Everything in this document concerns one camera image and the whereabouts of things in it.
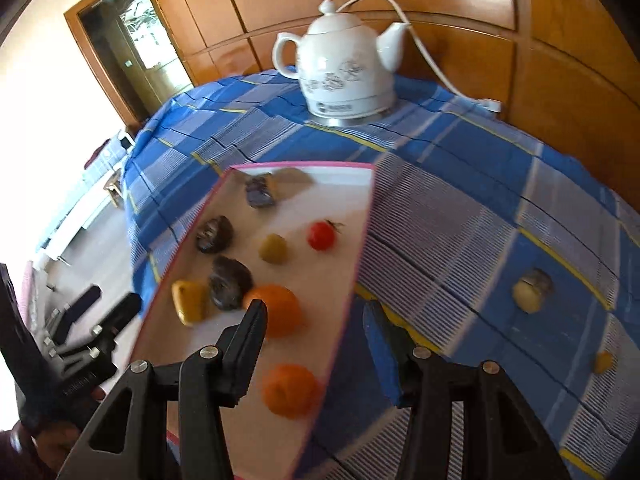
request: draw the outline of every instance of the kettle knob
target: kettle knob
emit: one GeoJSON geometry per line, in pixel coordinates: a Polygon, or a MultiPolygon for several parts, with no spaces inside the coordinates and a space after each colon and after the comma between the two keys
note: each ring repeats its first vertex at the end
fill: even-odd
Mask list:
{"type": "Polygon", "coordinates": [[[323,0],[318,10],[323,14],[335,14],[335,4],[333,0],[323,0]]]}

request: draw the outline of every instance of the kettle lid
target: kettle lid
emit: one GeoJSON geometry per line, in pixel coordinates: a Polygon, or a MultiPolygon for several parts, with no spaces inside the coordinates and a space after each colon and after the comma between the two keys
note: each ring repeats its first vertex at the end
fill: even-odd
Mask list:
{"type": "Polygon", "coordinates": [[[324,14],[309,25],[307,34],[323,34],[325,32],[335,32],[347,28],[358,27],[362,22],[357,16],[348,12],[335,12],[335,4],[331,0],[325,0],[320,4],[318,10],[324,14]]]}

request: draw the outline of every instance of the yellow fruit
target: yellow fruit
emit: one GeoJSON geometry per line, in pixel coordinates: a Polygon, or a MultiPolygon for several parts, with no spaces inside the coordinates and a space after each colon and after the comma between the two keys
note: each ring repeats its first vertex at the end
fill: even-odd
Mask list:
{"type": "Polygon", "coordinates": [[[611,352],[598,352],[593,362],[593,373],[603,374],[613,368],[613,354],[611,352]]]}
{"type": "Polygon", "coordinates": [[[191,326],[207,316],[207,287],[202,283],[177,280],[171,286],[175,312],[182,324],[191,326]]]}
{"type": "Polygon", "coordinates": [[[287,241],[282,236],[271,233],[262,241],[258,256],[269,264],[283,264],[289,256],[287,241]]]}

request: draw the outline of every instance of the blue plaid tablecloth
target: blue plaid tablecloth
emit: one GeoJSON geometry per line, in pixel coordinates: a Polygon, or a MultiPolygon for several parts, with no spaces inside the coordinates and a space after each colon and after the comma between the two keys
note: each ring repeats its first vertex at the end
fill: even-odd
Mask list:
{"type": "MultiPolygon", "coordinates": [[[[436,84],[398,77],[396,91],[381,121],[338,129],[309,123],[298,85],[274,71],[166,102],[124,172],[134,290],[148,306],[225,168],[375,162],[351,317],[296,476],[395,474],[408,413],[383,397],[364,339],[362,305],[376,297],[446,358],[498,361],[572,476],[603,478],[640,415],[640,216],[574,158],[436,84]],[[555,291],[527,315],[511,288],[533,267],[555,291]],[[596,376],[602,350],[615,366],[596,376]]],[[[463,409],[452,408],[450,478],[462,467],[463,409]]]]}

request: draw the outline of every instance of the kettle handle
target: kettle handle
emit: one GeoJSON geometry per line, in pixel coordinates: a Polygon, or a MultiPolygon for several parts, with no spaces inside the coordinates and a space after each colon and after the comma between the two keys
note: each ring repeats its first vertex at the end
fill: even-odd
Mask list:
{"type": "Polygon", "coordinates": [[[289,32],[281,32],[280,34],[278,34],[276,42],[273,44],[271,59],[273,61],[274,67],[276,67],[276,70],[280,72],[284,77],[288,77],[289,79],[299,79],[300,75],[298,74],[298,72],[289,70],[282,62],[282,49],[284,48],[284,44],[287,43],[287,41],[293,41],[296,46],[300,46],[300,41],[302,41],[302,38],[289,32]]]}

